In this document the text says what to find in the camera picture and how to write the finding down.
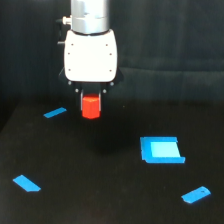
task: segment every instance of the blue paper piece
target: blue paper piece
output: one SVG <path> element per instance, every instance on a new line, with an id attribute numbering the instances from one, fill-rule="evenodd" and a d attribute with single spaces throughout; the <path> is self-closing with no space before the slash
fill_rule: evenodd
<path id="1" fill-rule="evenodd" d="M 41 189 L 23 175 L 15 178 L 13 181 L 27 192 L 39 191 Z"/>
<path id="2" fill-rule="evenodd" d="M 185 162 L 185 157 L 180 157 L 176 137 L 144 137 L 140 140 L 142 159 L 147 163 Z"/>
<path id="3" fill-rule="evenodd" d="M 53 111 L 51 111 L 49 113 L 44 114 L 44 117 L 50 118 L 50 117 L 56 116 L 58 114 L 61 114 L 61 113 L 65 112 L 65 111 L 67 111 L 67 110 L 65 108 L 61 107 L 61 108 L 59 108 L 57 110 L 53 110 Z"/>
<path id="4" fill-rule="evenodd" d="M 192 204 L 195 201 L 198 201 L 210 194 L 211 192 L 206 187 L 200 187 L 194 191 L 191 191 L 188 194 L 183 195 L 182 198 L 185 202 Z"/>

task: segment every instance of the blue rectangular strip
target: blue rectangular strip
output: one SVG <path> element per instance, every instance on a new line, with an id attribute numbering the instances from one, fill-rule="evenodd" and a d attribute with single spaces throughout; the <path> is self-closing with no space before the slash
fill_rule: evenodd
<path id="1" fill-rule="evenodd" d="M 13 180 L 16 184 L 18 184 L 20 187 L 22 187 L 25 191 L 39 191 L 41 188 L 39 188 L 36 184 L 31 182 L 29 179 L 24 177 L 23 175 L 15 178 Z"/>
<path id="2" fill-rule="evenodd" d="M 211 192 L 206 187 L 200 187 L 194 191 L 191 191 L 188 194 L 183 195 L 182 198 L 185 202 L 192 204 L 195 201 L 198 201 L 210 194 Z"/>
<path id="3" fill-rule="evenodd" d="M 176 137 L 144 137 L 150 142 L 178 142 Z"/>
<path id="4" fill-rule="evenodd" d="M 140 141 L 141 141 L 142 159 L 147 161 L 152 158 L 151 144 L 146 142 L 145 138 L 140 138 Z"/>
<path id="5" fill-rule="evenodd" d="M 53 111 L 51 111 L 49 113 L 44 114 L 44 117 L 50 118 L 50 117 L 56 116 L 58 114 L 61 114 L 61 113 L 65 112 L 65 111 L 67 111 L 67 110 L 65 108 L 61 107 L 61 108 L 59 108 L 57 110 L 53 110 Z"/>

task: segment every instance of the blue square paper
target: blue square paper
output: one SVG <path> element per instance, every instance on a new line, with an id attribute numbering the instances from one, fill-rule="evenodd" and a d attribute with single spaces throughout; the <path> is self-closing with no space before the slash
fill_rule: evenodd
<path id="1" fill-rule="evenodd" d="M 184 163 L 176 137 L 141 138 L 142 159 L 147 163 Z"/>

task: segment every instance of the blue tape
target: blue tape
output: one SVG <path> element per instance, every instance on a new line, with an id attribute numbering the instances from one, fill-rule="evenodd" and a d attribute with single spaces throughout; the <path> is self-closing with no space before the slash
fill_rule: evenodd
<path id="1" fill-rule="evenodd" d="M 44 114 L 44 117 L 50 118 L 50 117 L 56 116 L 58 114 L 61 114 L 61 113 L 65 112 L 65 111 L 67 111 L 67 110 L 65 108 L 61 107 L 61 108 L 59 108 L 57 110 L 53 110 L 53 111 L 51 111 L 49 113 Z"/>
<path id="2" fill-rule="evenodd" d="M 195 201 L 198 201 L 208 195 L 210 195 L 211 192 L 206 187 L 200 187 L 194 191 L 191 191 L 188 194 L 185 194 L 181 196 L 183 200 L 189 204 L 194 203 Z"/>
<path id="3" fill-rule="evenodd" d="M 176 137 L 143 137 L 140 142 L 142 160 L 147 163 L 185 163 L 185 157 L 180 157 Z"/>
<path id="4" fill-rule="evenodd" d="M 31 182 L 29 179 L 24 177 L 23 175 L 15 178 L 13 180 L 16 184 L 18 184 L 20 187 L 22 187 L 25 191 L 39 191 L 41 188 L 39 188 L 36 184 Z"/>

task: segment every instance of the red block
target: red block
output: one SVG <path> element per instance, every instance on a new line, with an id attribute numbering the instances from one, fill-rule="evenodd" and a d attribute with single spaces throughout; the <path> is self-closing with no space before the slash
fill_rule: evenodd
<path id="1" fill-rule="evenodd" d="M 82 116 L 88 119 L 100 117 L 100 99 L 97 94 L 85 95 L 82 99 Z"/>

